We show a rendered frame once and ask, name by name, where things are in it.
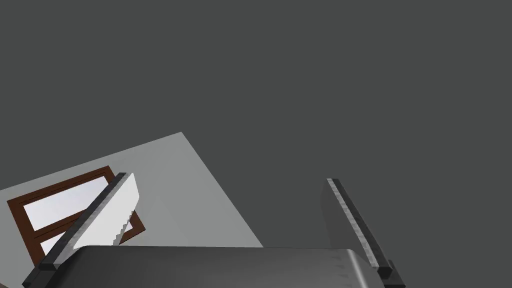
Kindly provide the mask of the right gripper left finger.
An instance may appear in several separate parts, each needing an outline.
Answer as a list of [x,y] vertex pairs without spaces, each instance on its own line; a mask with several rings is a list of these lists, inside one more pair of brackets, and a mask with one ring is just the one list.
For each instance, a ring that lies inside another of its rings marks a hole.
[[118,246],[139,198],[134,174],[117,174],[35,265],[23,288],[46,288],[59,267],[82,247]]

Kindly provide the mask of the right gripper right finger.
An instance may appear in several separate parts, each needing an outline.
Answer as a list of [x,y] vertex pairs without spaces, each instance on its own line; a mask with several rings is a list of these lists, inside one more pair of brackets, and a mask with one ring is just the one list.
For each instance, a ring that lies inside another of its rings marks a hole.
[[330,245],[349,252],[360,288],[407,288],[339,179],[326,179],[321,210]]

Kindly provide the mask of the brown framed window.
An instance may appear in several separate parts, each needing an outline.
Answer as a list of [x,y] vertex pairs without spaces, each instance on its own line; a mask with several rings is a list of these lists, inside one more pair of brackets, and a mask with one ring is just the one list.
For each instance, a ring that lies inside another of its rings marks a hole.
[[105,166],[7,201],[34,265],[114,178]]

